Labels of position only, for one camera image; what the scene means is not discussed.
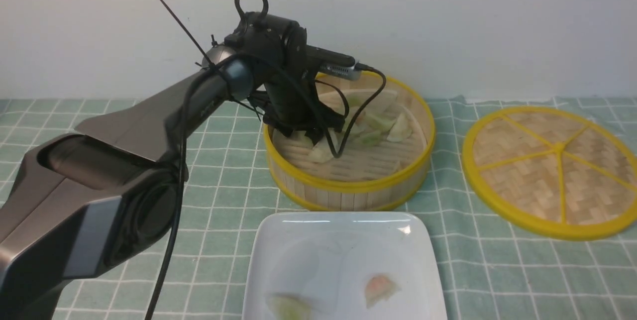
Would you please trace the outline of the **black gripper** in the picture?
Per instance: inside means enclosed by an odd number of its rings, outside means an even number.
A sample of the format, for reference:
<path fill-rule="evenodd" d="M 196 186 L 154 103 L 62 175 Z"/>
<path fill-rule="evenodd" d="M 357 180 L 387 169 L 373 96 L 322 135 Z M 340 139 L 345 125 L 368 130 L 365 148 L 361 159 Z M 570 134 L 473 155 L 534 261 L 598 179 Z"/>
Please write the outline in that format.
<path fill-rule="evenodd" d="M 236 46 L 252 66 L 255 90 L 248 101 L 263 110 L 265 125 L 287 138 L 300 132 L 313 144 L 324 139 L 321 121 L 334 116 L 310 79 L 307 30 L 298 21 L 247 12 L 225 45 Z"/>

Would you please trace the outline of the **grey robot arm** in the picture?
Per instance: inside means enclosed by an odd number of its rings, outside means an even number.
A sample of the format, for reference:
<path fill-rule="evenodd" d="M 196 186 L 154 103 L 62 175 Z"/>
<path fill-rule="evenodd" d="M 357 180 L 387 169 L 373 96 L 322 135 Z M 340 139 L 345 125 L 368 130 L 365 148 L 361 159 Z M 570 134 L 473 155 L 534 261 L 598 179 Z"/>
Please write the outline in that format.
<path fill-rule="evenodd" d="M 340 128 L 313 84 L 330 57 L 296 21 L 242 13 L 198 72 L 26 152 L 1 208 L 1 318 L 50 320 L 69 282 L 109 272 L 168 231 L 173 247 L 187 138 L 224 102 L 249 100 L 286 133 Z"/>

